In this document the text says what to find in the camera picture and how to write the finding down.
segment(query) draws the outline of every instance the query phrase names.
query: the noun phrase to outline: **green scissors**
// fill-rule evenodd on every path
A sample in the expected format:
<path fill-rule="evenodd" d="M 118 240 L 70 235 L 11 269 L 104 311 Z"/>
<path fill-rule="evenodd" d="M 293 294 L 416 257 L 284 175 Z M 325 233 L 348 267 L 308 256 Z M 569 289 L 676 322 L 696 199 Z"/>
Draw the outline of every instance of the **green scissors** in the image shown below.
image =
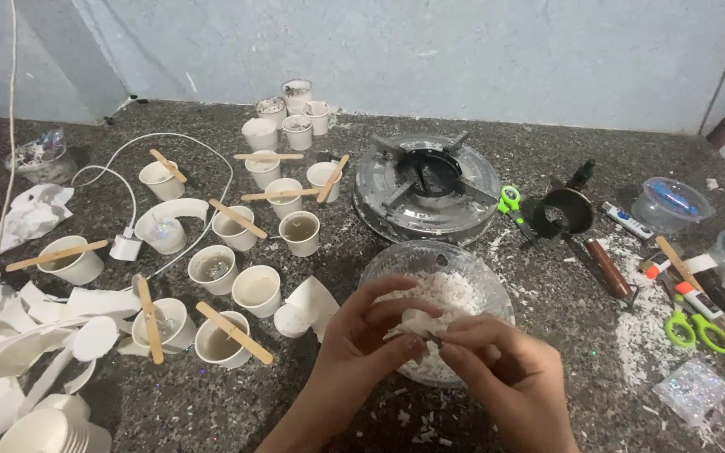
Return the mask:
<path fill-rule="evenodd" d="M 519 195 L 519 190 L 516 187 L 512 185 L 504 185 L 503 188 L 499 190 L 499 203 L 497 204 L 497 210 L 501 213 L 508 214 L 511 220 L 516 223 L 519 231 L 528 238 L 530 243 L 533 244 L 535 248 L 540 248 L 539 242 L 536 240 L 536 235 L 519 214 L 519 200 L 521 199 L 522 197 Z"/>
<path fill-rule="evenodd" d="M 692 347 L 695 346 L 695 331 L 698 330 L 701 341 L 710 347 L 712 351 L 720 352 L 725 354 L 725 332 L 717 325 L 710 323 L 700 313 L 693 312 L 691 307 L 688 308 L 690 311 L 690 320 L 695 324 L 695 329 L 687 322 L 687 316 L 681 311 L 681 304 L 678 303 L 679 299 L 684 302 L 684 297 L 681 294 L 674 296 L 676 302 L 670 299 L 670 305 L 673 307 L 673 315 L 665 321 L 665 334 L 670 341 L 676 346 L 681 347 Z M 714 343 L 707 332 L 715 334 L 716 338 L 719 338 L 720 345 Z"/>

